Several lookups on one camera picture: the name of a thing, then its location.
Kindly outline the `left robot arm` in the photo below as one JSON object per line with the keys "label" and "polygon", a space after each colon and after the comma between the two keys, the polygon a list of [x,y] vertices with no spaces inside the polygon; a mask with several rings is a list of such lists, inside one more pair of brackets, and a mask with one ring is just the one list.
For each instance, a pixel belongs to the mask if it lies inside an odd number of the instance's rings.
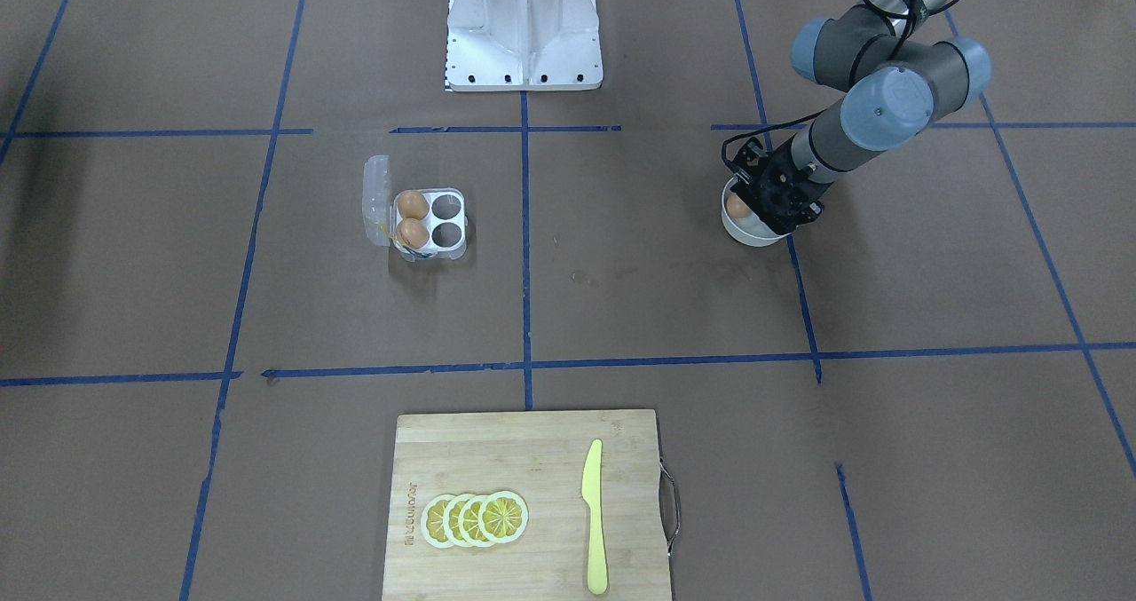
{"label": "left robot arm", "polygon": [[725,159],[734,180],[722,204],[744,204],[751,232],[780,240],[816,222],[821,197],[849,172],[982,97],[991,80],[982,43],[912,40],[958,1],[859,0],[837,19],[808,22],[794,40],[792,66],[808,82],[840,91],[840,100],[799,120],[779,147],[762,147],[755,131],[738,136],[738,151]]}

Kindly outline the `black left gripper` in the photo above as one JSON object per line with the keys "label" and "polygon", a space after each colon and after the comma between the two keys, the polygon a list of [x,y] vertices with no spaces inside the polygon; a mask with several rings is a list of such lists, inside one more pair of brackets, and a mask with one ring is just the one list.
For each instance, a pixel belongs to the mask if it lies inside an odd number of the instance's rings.
{"label": "black left gripper", "polygon": [[809,180],[811,169],[797,169],[790,153],[778,151],[755,162],[751,193],[755,216],[774,234],[790,234],[801,225],[817,222],[824,212],[820,201],[826,184]]}

